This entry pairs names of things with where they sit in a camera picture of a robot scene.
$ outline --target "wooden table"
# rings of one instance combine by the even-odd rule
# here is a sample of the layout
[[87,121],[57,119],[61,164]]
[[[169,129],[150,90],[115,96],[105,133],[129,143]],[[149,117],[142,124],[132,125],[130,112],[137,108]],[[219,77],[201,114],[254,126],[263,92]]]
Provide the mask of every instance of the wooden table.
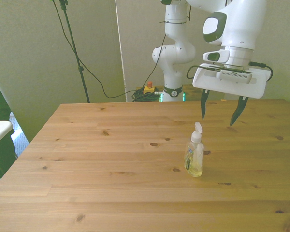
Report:
[[61,105],[0,181],[0,232],[290,232],[290,104],[250,100],[230,127],[236,106]]

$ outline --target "white wall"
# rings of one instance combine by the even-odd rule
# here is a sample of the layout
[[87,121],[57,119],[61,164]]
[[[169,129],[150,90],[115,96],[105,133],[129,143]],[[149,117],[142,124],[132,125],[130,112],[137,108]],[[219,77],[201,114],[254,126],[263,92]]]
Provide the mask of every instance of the white wall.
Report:
[[257,40],[254,60],[274,69],[265,98],[290,102],[290,0],[268,0],[263,30]]
[[[68,2],[79,57],[109,95],[123,93],[115,0]],[[91,102],[125,100],[107,99],[100,84],[84,74]],[[61,103],[86,102],[74,53],[50,0],[0,1],[0,89],[28,140]]]
[[[164,24],[159,22],[164,21],[165,6],[159,0],[116,0],[116,3],[126,87],[135,90],[136,86],[142,86],[154,67],[151,54],[154,47],[161,45],[164,36]],[[274,77],[268,82],[264,98],[284,98],[290,102],[290,0],[268,0],[267,4],[254,61],[266,63],[274,69]],[[203,23],[209,15],[195,8],[191,11],[191,22],[187,23],[188,37],[196,47],[197,57],[192,63],[178,65],[184,73],[191,65],[203,63],[204,52],[218,49],[206,44],[202,36]],[[166,40],[165,44],[174,42]],[[163,85],[163,73],[159,67],[151,80],[156,85]],[[184,78],[183,83],[191,81]]]

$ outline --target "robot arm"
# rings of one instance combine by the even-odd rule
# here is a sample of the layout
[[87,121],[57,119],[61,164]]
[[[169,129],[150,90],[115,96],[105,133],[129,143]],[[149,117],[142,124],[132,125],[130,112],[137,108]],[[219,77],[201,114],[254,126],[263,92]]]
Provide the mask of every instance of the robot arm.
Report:
[[266,0],[233,0],[228,6],[213,12],[205,21],[205,41],[221,45],[221,49],[203,55],[204,61],[218,65],[201,64],[194,76],[193,86],[204,89],[203,118],[209,90],[240,95],[230,125],[244,110],[248,97],[263,96],[270,72],[250,68],[249,64],[265,11]]
[[188,4],[185,0],[162,0],[162,3],[167,5],[165,34],[175,40],[175,44],[155,48],[152,57],[155,63],[158,61],[164,73],[164,101],[182,101],[183,75],[174,69],[174,64],[192,62],[195,58],[195,48],[186,33]]
[[[270,72],[249,66],[255,49],[255,42],[261,30],[266,0],[161,0],[167,5],[166,34],[174,39],[175,45],[164,46],[159,65],[164,71],[165,90],[171,87],[174,95],[181,87],[181,74],[173,70],[173,65],[187,63],[194,59],[194,47],[186,36],[186,7],[191,6],[211,12],[203,27],[206,42],[220,45],[221,49],[207,52],[204,63],[197,69],[193,86],[203,89],[201,99],[202,117],[209,91],[240,95],[238,108],[232,116],[232,125],[243,111],[248,97],[261,98],[265,91]],[[161,48],[156,48],[153,59],[157,62]]]

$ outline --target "soap dispenser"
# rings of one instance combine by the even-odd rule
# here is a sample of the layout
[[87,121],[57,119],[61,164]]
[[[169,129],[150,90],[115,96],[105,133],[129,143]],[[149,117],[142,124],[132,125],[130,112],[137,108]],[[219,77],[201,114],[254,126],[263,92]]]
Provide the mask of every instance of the soap dispenser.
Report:
[[195,123],[195,132],[191,135],[191,141],[187,142],[184,165],[186,170],[193,177],[202,175],[202,161],[204,145],[201,142],[202,126],[199,122]]

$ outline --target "pump nozzle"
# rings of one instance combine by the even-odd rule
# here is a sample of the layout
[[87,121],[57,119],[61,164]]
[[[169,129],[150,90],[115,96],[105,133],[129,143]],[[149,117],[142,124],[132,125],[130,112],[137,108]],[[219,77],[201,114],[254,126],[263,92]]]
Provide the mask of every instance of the pump nozzle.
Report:
[[198,131],[200,134],[202,134],[202,126],[200,122],[195,123],[195,131]]
[[201,138],[202,138],[202,126],[200,124],[200,122],[196,122],[195,123],[195,132],[192,133],[191,135],[191,141],[193,143],[200,143],[201,142]]

